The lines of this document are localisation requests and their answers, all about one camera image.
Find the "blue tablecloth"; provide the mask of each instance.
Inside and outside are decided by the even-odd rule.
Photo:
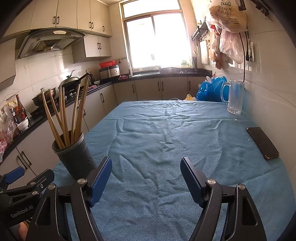
[[[246,132],[254,126],[247,114],[230,114],[222,103],[125,102],[115,108],[86,135],[97,165],[104,156],[113,160],[102,198],[91,209],[104,240],[189,240],[201,208],[180,172],[185,156],[221,185],[244,183],[268,241],[277,240],[295,212],[294,193],[281,159],[265,161]],[[58,186],[74,182],[62,163],[54,172]],[[220,240],[226,209],[214,240]]]

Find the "person's hand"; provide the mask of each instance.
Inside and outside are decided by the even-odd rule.
[[[19,227],[19,237],[21,238],[22,241],[26,240],[26,236],[28,233],[28,228],[27,226],[22,222],[20,223],[20,227]]]

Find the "glass pitcher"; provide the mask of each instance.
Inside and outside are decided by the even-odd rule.
[[[223,89],[226,85],[229,86],[228,101],[225,101],[223,98]],[[229,83],[223,82],[220,96],[222,103],[227,104],[227,111],[239,115],[242,112],[242,103],[244,100],[244,82],[242,80],[229,80]]]

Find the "pitcher handle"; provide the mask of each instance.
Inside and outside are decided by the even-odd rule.
[[[228,104],[228,102],[229,102],[229,101],[224,100],[224,98],[223,98],[223,90],[226,85],[230,86],[230,83],[223,81],[222,86],[221,86],[221,90],[220,90],[221,100],[222,100],[222,103],[224,103],[224,104]]]

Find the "wooden chopstick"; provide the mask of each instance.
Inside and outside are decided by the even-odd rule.
[[[42,95],[42,100],[43,100],[43,104],[44,104],[44,108],[45,108],[45,112],[46,112],[46,116],[47,116],[47,119],[48,119],[48,122],[49,122],[49,125],[50,125],[50,128],[52,130],[52,133],[54,135],[54,138],[57,142],[57,145],[60,149],[63,149],[65,148],[65,145],[64,143],[62,142],[61,140],[61,137],[59,136],[59,133],[57,132],[57,129],[55,128],[55,124],[52,120],[52,116],[48,110],[48,106],[46,104],[46,101],[45,101],[45,97],[44,97],[44,91],[43,91],[43,88],[41,89],[41,95]]]
[[[59,113],[61,116],[62,131],[63,131],[65,146],[69,146],[67,138],[66,138],[66,134],[65,134],[66,131],[65,131],[64,113],[63,113],[63,100],[62,100],[62,86],[61,85],[59,86]]]
[[[66,106],[65,106],[65,88],[62,88],[62,104],[63,104],[63,115],[64,115],[64,125],[65,125],[65,134],[64,138],[67,139],[68,146],[71,145],[70,138],[69,138],[69,131],[68,131],[68,124],[67,124],[67,116],[66,116]]]
[[[60,127],[62,128],[61,119],[60,119],[59,114],[58,114],[58,112],[57,112],[57,107],[56,107],[56,105],[55,105],[54,98],[53,98],[52,95],[51,95],[50,89],[48,89],[48,91],[49,91],[49,93],[50,93],[50,100],[52,101],[52,105],[53,105],[53,107],[54,107],[54,113],[56,114],[57,121],[59,122],[59,125],[60,125]]]
[[[81,101],[79,105],[79,110],[78,110],[78,115],[77,115],[77,122],[76,122],[76,127],[75,127],[75,135],[74,135],[74,140],[77,141],[81,135],[82,132],[82,118],[83,118],[83,109],[84,109],[84,103],[86,99],[86,92],[89,84],[89,76],[86,76],[86,79],[84,81],[84,87],[83,87],[83,92],[81,96]]]
[[[77,110],[77,102],[78,102],[79,90],[80,90],[80,84],[77,87],[76,98],[75,98],[74,109],[73,109],[72,126],[71,126],[71,144],[73,144],[75,142],[74,133],[75,133],[76,110]]]

